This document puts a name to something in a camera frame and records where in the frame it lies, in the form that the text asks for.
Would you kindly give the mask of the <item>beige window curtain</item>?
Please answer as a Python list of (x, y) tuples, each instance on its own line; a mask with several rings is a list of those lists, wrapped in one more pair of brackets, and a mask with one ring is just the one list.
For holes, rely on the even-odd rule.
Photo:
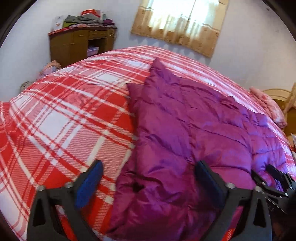
[(229, 1), (142, 1), (131, 33), (213, 56)]

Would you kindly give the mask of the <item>purple puffer jacket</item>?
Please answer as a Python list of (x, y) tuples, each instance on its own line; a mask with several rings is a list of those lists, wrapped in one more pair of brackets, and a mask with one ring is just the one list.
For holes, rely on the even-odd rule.
[(127, 87), (137, 141), (116, 180), (110, 238), (199, 240), (217, 210), (195, 179), (198, 161), (239, 188), (254, 188), (252, 171), (279, 187), (265, 167), (286, 172), (286, 158), (264, 114), (174, 75), (160, 59), (144, 84)]

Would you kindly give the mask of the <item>white card box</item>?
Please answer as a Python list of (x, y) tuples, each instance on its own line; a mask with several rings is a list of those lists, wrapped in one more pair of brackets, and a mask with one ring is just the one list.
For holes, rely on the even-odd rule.
[(61, 15), (61, 16), (56, 16), (54, 19), (53, 19), (53, 23), (52, 23), (52, 27), (51, 27), (51, 31), (54, 32), (54, 31), (57, 31), (57, 30), (60, 30), (63, 28), (63, 23), (64, 23), (64, 16)]

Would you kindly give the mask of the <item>red plaid bed cover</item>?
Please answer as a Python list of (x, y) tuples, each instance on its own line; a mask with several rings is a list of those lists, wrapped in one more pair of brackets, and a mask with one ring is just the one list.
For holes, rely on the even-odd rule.
[(90, 57), (1, 102), (1, 214), (17, 240), (27, 240), (37, 188), (74, 182), (95, 160), (103, 176), (80, 214), (99, 240), (108, 236), (116, 180), (137, 141), (128, 84), (144, 84), (155, 59), (174, 75), (208, 85), (254, 113), (264, 114), (283, 148), (287, 173), (295, 162), (285, 134), (255, 97), (237, 83), (188, 57), (136, 46)]

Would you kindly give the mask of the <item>purple folded clothes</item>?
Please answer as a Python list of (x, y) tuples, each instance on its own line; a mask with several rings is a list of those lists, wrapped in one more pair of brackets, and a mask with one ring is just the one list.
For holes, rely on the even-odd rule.
[(103, 26), (114, 26), (115, 23), (112, 19), (104, 19), (102, 22)]

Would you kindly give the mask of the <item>pink clothes heap on floor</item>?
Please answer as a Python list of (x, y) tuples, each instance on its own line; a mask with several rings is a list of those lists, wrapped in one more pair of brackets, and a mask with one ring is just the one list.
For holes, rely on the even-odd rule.
[(51, 62), (49, 62), (41, 71), (39, 76), (43, 77), (46, 75), (49, 75), (51, 73), (56, 72), (57, 70), (61, 69), (61, 65), (60, 63), (58, 63), (56, 60), (53, 60)]

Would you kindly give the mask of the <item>grey folded clothes pile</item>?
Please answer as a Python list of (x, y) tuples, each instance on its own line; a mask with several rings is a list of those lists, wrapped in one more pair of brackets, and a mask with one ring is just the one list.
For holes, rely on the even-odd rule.
[(102, 23), (103, 21), (94, 14), (86, 14), (81, 16), (68, 15), (63, 22), (63, 28), (68, 28), (72, 25), (93, 25)]

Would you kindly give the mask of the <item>wooden headboard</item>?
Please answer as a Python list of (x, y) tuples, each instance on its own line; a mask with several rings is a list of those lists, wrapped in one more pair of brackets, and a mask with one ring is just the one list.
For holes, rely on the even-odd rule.
[(291, 90), (273, 88), (263, 92), (269, 95), (283, 111), (287, 122), (287, 126), (283, 129), (285, 135), (287, 137), (295, 135), (295, 83)]

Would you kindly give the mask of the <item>grey patterned bag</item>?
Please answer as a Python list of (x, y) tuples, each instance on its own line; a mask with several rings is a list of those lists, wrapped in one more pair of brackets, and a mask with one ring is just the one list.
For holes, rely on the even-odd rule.
[(26, 81), (26, 82), (22, 83), (20, 86), (20, 93), (22, 93), (25, 89), (27, 89), (33, 83), (35, 83), (35, 81)]

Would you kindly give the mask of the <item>red box on desk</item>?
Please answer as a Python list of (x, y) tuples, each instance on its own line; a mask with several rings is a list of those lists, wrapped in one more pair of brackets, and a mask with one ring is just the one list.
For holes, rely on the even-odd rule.
[(93, 14), (93, 15), (99, 17), (99, 18), (101, 16), (100, 10), (87, 9), (87, 10), (84, 10), (84, 11), (81, 12), (81, 15), (87, 15), (87, 14)]

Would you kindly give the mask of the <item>boxes in desk shelf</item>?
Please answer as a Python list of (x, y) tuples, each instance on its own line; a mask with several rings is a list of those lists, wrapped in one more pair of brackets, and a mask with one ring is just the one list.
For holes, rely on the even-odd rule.
[(97, 55), (99, 53), (99, 47), (89, 47), (87, 49), (87, 57)]

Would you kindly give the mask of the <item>brown wooden desk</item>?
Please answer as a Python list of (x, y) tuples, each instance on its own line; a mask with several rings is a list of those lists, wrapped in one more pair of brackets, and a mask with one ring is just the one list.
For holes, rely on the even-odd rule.
[(99, 47), (99, 53), (111, 51), (117, 27), (72, 27), (48, 33), (51, 60), (67, 67), (87, 58), (89, 47)]

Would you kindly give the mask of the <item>pink floral pillow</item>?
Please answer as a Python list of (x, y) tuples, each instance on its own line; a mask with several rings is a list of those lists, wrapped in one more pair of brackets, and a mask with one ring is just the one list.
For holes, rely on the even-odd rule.
[(273, 122), (279, 128), (285, 128), (287, 121), (279, 105), (269, 95), (257, 88), (250, 87), (249, 90)]

